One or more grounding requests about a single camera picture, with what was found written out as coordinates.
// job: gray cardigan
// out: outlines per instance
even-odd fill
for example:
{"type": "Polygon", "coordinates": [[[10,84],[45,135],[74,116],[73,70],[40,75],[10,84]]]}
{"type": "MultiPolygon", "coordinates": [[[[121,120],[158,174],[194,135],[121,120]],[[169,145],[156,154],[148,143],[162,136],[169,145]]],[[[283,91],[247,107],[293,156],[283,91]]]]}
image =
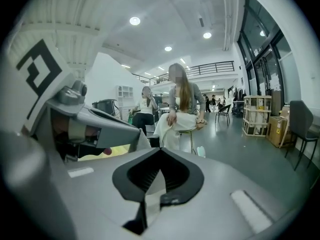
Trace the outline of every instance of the gray cardigan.
{"type": "MultiPolygon", "coordinates": [[[[198,85],[193,82],[189,82],[190,90],[191,90],[191,97],[189,102],[189,109],[187,111],[188,114],[196,115],[197,111],[197,101],[200,103],[200,111],[205,111],[206,109],[206,101],[205,98],[202,96],[198,85]]],[[[176,86],[174,86],[169,92],[169,108],[170,110],[178,110],[179,106],[176,104],[176,86]]]]}

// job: door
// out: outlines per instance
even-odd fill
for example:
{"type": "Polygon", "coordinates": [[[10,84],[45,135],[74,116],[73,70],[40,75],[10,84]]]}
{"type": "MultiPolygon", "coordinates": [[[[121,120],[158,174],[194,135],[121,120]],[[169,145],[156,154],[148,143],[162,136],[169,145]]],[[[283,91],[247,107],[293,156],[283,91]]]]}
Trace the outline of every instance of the door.
{"type": "Polygon", "coordinates": [[[272,51],[272,47],[254,64],[257,75],[258,93],[272,96],[271,113],[279,115],[284,105],[284,89],[279,62],[272,51]]]}

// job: woman in white shirt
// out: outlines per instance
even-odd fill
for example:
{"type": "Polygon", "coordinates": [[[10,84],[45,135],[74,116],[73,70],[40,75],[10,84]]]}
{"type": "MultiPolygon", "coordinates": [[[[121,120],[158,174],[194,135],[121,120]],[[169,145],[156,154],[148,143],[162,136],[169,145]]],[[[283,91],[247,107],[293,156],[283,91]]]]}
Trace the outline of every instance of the woman in white shirt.
{"type": "Polygon", "coordinates": [[[147,135],[146,126],[154,124],[153,108],[158,109],[155,98],[152,96],[152,92],[148,86],[142,89],[142,99],[139,100],[135,108],[130,113],[133,114],[135,111],[139,111],[133,117],[132,125],[142,129],[145,135],[147,135]]]}

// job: black chair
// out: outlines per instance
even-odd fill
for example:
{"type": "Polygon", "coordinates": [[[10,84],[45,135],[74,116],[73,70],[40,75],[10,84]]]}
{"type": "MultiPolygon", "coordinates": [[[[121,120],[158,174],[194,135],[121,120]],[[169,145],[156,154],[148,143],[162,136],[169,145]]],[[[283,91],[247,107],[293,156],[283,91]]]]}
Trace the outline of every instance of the black chair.
{"type": "MultiPolygon", "coordinates": [[[[313,149],[310,161],[307,165],[307,168],[311,164],[312,158],[314,157],[319,136],[309,131],[309,128],[312,125],[313,120],[314,120],[314,116],[312,115],[311,111],[302,100],[293,100],[290,102],[290,114],[289,114],[289,123],[290,123],[289,126],[291,131],[290,143],[293,142],[294,135],[302,139],[298,162],[296,163],[294,170],[297,169],[298,164],[300,163],[300,160],[304,154],[304,151],[306,149],[308,142],[315,142],[315,145],[314,145],[314,149],[313,149]]],[[[286,153],[284,156],[285,158],[288,155],[289,147],[290,145],[286,150],[286,153]]]]}
{"type": "Polygon", "coordinates": [[[226,125],[228,126],[230,123],[230,118],[229,118],[230,107],[231,107],[231,104],[220,108],[219,111],[217,113],[215,113],[214,123],[216,123],[216,121],[217,121],[217,116],[218,116],[218,122],[219,122],[220,116],[224,116],[224,117],[226,117],[226,125]]]}

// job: black slot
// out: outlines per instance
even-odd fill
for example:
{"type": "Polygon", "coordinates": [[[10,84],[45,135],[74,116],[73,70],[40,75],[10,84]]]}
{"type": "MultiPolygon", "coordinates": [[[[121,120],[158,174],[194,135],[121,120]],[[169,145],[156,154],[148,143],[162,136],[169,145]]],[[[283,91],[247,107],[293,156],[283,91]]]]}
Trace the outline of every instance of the black slot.
{"type": "Polygon", "coordinates": [[[114,186],[125,200],[140,203],[136,218],[123,225],[136,234],[142,234],[147,228],[145,195],[159,170],[166,188],[166,193],[160,197],[160,207],[185,204],[204,183],[204,175],[197,165],[166,148],[155,148],[118,167],[112,175],[114,186]]]}

